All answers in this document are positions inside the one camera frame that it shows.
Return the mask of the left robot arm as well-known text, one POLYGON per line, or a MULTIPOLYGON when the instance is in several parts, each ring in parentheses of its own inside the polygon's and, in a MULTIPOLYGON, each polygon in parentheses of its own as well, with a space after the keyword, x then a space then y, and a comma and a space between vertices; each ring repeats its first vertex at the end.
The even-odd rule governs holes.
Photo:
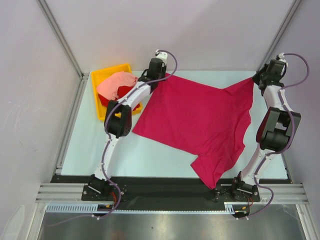
POLYGON ((112 100, 107 106, 104 120, 106 143, 97 169, 88 181, 89 189, 100 200, 110 196, 111 184, 108 168, 111 166, 112 155, 116 145, 132 128, 132 110, 145 97, 150 95, 158 86, 158 82, 165 78, 168 54, 160 51, 149 62, 148 69, 138 78, 136 85, 124 97, 112 100))

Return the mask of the magenta t shirt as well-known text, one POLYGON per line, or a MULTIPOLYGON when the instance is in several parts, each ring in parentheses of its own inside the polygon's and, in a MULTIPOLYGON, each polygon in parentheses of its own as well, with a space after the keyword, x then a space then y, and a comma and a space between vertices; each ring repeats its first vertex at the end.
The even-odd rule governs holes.
POLYGON ((253 89, 250 78, 216 88, 171 76, 153 91, 133 132, 195 155, 192 169, 213 189, 245 148, 253 89))

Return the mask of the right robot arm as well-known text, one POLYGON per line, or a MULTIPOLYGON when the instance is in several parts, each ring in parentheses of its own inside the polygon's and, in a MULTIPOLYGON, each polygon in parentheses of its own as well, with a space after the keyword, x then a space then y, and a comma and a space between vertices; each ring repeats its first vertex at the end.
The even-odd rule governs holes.
POLYGON ((288 63, 284 58, 272 59, 256 72, 252 80, 258 85, 268 110, 257 130, 257 148, 247 166, 232 181, 231 197, 237 202, 259 195, 258 184, 263 171, 275 156, 286 151, 299 126, 301 115, 293 112, 281 82, 288 63))

